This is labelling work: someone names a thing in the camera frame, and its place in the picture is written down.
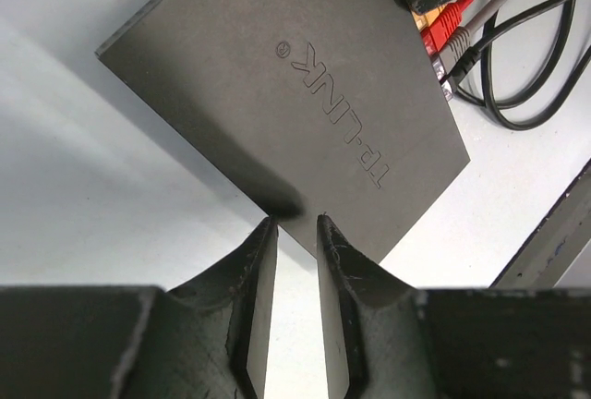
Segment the black network switch box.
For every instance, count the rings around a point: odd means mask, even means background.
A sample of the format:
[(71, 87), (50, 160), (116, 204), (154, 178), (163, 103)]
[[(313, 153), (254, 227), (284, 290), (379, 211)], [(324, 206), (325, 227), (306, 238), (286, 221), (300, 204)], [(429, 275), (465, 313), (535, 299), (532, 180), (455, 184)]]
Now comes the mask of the black network switch box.
[(383, 260), (469, 163), (405, 0), (150, 0), (97, 55), (309, 252)]

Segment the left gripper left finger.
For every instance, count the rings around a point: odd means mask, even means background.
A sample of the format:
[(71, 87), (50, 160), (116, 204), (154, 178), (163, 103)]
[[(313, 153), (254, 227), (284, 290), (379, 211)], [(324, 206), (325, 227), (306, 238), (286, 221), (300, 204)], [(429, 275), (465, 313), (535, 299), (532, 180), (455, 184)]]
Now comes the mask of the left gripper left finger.
[(260, 398), (278, 225), (209, 269), (153, 285), (1, 289), (5, 398)]

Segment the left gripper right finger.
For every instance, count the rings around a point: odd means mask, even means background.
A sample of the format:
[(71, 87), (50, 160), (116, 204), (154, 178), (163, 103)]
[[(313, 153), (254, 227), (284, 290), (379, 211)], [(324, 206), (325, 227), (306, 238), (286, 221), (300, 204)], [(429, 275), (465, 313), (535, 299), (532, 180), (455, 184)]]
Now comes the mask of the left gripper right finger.
[(332, 398), (586, 398), (586, 289), (417, 289), (317, 220)]

